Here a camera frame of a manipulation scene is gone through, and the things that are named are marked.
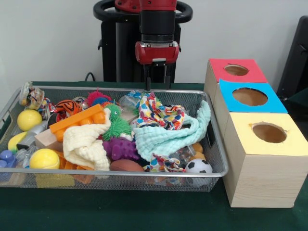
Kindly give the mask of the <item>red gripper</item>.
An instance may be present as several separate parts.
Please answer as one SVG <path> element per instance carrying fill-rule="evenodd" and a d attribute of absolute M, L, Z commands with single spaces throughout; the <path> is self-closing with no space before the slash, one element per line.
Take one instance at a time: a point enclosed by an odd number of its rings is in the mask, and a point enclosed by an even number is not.
<path fill-rule="evenodd" d="M 176 62 L 180 52 L 180 47 L 176 41 L 171 43 L 144 43 L 141 41 L 135 44 L 136 60 L 144 65 L 144 78 L 146 91 L 151 90 L 151 64 L 164 62 L 165 69 L 165 88 L 170 88 L 171 67 L 170 64 Z"/>

